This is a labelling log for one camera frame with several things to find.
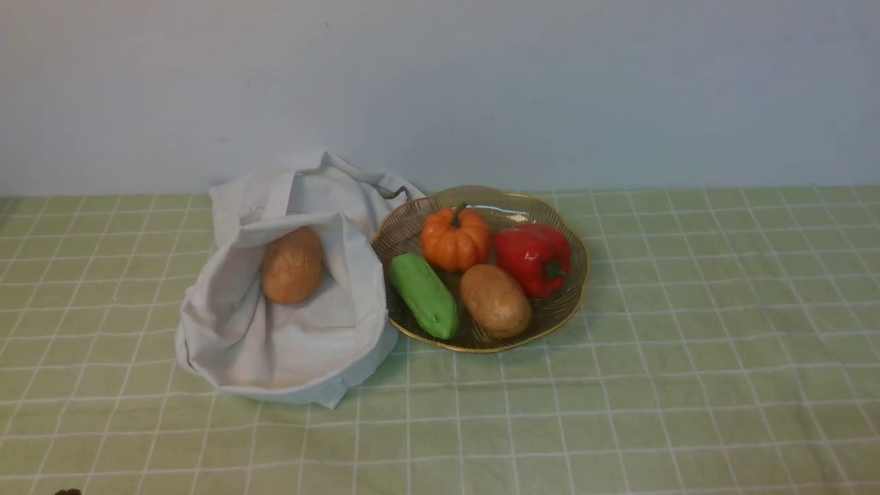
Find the white cloth bag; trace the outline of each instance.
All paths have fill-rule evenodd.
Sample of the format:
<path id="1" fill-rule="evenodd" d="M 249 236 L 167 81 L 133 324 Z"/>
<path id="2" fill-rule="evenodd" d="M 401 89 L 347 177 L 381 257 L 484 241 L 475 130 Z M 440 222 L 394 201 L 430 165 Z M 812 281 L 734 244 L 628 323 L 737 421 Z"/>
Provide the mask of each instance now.
<path id="1" fill-rule="evenodd" d="M 385 199 L 388 191 L 406 194 Z M 224 392 L 336 407 L 397 342 L 370 241 L 394 208 L 424 195 L 392 174 L 367 174 L 322 152 L 210 196 L 217 251 L 181 306 L 180 365 Z M 303 225 L 324 247 L 321 285 L 300 305 L 276 305 L 261 287 L 266 245 Z"/>

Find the fake potato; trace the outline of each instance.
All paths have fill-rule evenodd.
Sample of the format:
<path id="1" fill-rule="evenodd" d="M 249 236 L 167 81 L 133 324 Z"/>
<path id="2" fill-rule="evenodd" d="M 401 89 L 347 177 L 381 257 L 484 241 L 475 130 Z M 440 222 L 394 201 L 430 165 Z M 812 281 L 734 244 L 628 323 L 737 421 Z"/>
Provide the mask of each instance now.
<path id="1" fill-rule="evenodd" d="M 523 333 L 532 319 L 532 306 L 519 282 L 493 265 L 475 265 L 465 272 L 461 299 L 473 319 L 496 338 Z"/>
<path id="2" fill-rule="evenodd" d="M 273 240 L 263 256 L 263 293 L 284 306 L 299 304 L 318 289 L 324 248 L 309 227 Z"/>

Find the red bell pepper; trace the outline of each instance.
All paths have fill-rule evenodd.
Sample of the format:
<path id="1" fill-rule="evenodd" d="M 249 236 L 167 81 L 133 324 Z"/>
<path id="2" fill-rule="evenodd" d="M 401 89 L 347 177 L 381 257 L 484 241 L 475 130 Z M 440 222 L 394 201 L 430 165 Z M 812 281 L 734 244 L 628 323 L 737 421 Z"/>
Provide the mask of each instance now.
<path id="1" fill-rule="evenodd" d="M 523 286 L 529 299 L 543 299 L 565 283 L 571 246 L 550 225 L 516 225 L 495 235 L 495 264 Z"/>

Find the tablecloth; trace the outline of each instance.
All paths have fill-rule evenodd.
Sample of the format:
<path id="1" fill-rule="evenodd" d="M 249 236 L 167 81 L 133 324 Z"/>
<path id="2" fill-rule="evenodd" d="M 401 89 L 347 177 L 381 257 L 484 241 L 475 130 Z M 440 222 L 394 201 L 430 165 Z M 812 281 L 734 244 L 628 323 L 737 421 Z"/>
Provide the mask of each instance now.
<path id="1" fill-rule="evenodd" d="M 206 196 L 0 200 L 0 493 L 880 492 L 880 187 L 534 194 L 582 310 L 499 355 L 401 336 L 336 410 L 175 366 Z"/>

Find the gold metal basket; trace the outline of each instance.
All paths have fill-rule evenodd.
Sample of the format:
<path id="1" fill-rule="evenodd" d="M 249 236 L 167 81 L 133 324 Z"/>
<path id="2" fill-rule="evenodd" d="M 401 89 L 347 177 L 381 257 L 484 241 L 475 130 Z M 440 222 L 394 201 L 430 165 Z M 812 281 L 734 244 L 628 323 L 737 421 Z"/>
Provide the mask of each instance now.
<path id="1" fill-rule="evenodd" d="M 571 244 L 571 270 L 565 285 L 547 299 L 532 301 L 532 322 L 522 334 L 513 338 L 494 338 L 484 332 L 473 320 L 461 300 L 460 274 L 436 270 L 437 275 L 458 303 L 461 326 L 456 336 L 450 340 L 439 340 L 422 330 L 403 299 L 388 283 L 388 266 L 394 256 L 403 253 L 422 254 L 421 233 L 425 218 L 442 208 L 455 207 L 462 203 L 475 208 L 493 233 L 516 224 L 541 223 L 559 229 Z M 504 193 L 498 189 L 482 186 L 450 188 L 431 197 L 402 204 L 382 223 L 372 246 L 385 268 L 385 296 L 388 316 L 392 324 L 416 340 L 452 351 L 501 352 L 549 334 L 565 324 L 577 312 L 590 277 L 590 254 L 586 245 L 568 228 L 562 216 L 549 204 L 534 197 Z"/>

